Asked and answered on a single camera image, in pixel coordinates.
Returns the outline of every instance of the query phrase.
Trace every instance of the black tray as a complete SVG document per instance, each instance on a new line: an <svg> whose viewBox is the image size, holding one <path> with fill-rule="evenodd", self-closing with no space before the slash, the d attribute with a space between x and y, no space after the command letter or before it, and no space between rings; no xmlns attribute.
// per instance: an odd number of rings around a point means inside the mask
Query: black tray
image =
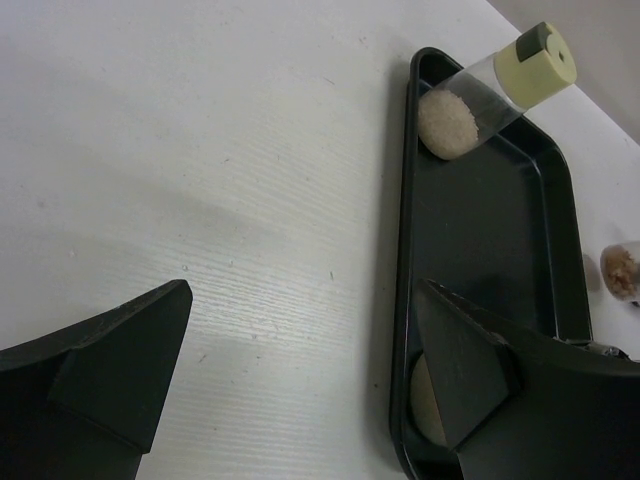
<svg viewBox="0 0 640 480"><path fill-rule="evenodd" d="M419 280L543 334L591 339L571 177L553 140L522 118L445 162L418 139L418 99L461 68L440 50L420 50L407 90L389 423L411 479L462 478L455 452L422 437L408 404L422 352L411 318Z"/></svg>

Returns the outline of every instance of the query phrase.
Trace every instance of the white wall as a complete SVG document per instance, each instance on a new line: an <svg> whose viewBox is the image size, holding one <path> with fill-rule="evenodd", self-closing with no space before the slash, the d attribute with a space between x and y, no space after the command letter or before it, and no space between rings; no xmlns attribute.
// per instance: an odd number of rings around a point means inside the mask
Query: white wall
<svg viewBox="0 0 640 480"><path fill-rule="evenodd" d="M578 65L578 85L640 142L640 3L636 0L489 0L518 29L553 23Z"/></svg>

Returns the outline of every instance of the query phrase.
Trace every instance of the beige round object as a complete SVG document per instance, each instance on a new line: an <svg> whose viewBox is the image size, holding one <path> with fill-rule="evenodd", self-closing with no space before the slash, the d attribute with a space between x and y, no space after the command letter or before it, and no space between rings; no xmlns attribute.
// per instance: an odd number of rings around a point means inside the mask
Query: beige round object
<svg viewBox="0 0 640 480"><path fill-rule="evenodd" d="M433 154L453 160L476 146L478 126L460 97L449 90L431 90L418 102L418 135Z"/></svg>
<svg viewBox="0 0 640 480"><path fill-rule="evenodd" d="M420 356L411 374L410 398L413 419L420 433L431 443L446 447L447 440L424 355Z"/></svg>

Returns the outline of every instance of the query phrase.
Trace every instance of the plastic bottle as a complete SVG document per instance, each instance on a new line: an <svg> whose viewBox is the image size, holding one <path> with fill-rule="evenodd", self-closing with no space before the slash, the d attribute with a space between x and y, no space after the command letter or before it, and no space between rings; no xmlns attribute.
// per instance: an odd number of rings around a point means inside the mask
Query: plastic bottle
<svg viewBox="0 0 640 480"><path fill-rule="evenodd" d="M418 106L420 139L435 155L452 160L576 78L566 42L549 23L540 23L425 93Z"/></svg>

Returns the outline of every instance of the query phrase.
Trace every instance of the bottle cap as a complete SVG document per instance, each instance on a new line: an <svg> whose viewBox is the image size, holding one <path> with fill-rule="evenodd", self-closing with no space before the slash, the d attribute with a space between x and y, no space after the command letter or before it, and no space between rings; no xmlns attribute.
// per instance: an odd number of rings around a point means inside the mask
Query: bottle cap
<svg viewBox="0 0 640 480"><path fill-rule="evenodd" d="M494 68L505 93L523 110L572 85L578 77L567 43L547 22L497 52Z"/></svg>

